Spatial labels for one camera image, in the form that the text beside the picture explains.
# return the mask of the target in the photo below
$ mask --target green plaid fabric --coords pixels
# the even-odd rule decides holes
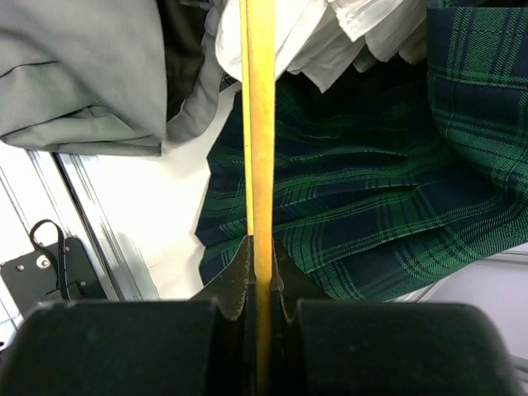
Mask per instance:
[[[528,242],[528,8],[435,1],[428,64],[277,83],[274,233],[338,299],[386,300]],[[242,105],[208,157],[210,281],[246,233]]]

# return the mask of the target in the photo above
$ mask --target clothing pile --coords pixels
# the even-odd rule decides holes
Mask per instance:
[[[274,233],[332,297],[390,299],[528,242],[528,8],[497,3],[276,2]],[[4,0],[0,137],[184,144],[242,79],[239,20],[238,0]],[[208,162],[204,282],[246,233],[239,95]]]

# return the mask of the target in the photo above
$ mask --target black bag strap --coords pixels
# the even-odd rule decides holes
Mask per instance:
[[[58,251],[57,257],[50,252],[46,247],[42,246],[40,243],[35,240],[35,232],[42,227],[44,224],[50,223],[55,226],[57,230],[57,240],[58,240]],[[41,220],[33,226],[29,233],[31,245],[33,248],[41,252],[51,263],[52,267],[55,269],[55,275],[57,276],[56,287],[60,291],[60,296],[63,299],[71,300],[68,291],[68,277],[66,275],[66,243],[63,230],[51,220]]]

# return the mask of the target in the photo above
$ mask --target yellow stick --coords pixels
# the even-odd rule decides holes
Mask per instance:
[[[269,391],[271,359],[275,0],[241,0],[241,18],[242,36],[246,36],[247,40],[244,44],[243,39],[243,73],[247,74],[243,76],[243,85],[246,85],[243,88],[245,89],[244,129],[250,126],[251,130],[252,185],[247,185],[249,191],[247,202],[252,198],[257,278],[257,395],[264,396]]]
[[[251,175],[251,123],[249,110],[249,62],[248,62],[248,28],[247,5],[240,2],[240,29],[242,37],[242,104],[243,104],[243,133],[244,133],[244,172],[246,179],[246,215],[247,235],[254,234],[253,227],[253,181]]]

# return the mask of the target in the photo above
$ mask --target gray jacket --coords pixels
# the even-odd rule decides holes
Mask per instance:
[[[214,41],[224,1],[212,1],[207,16],[195,89],[166,124],[154,0],[2,0],[0,139],[61,153],[159,155],[167,131],[176,142],[202,134],[218,104]]]

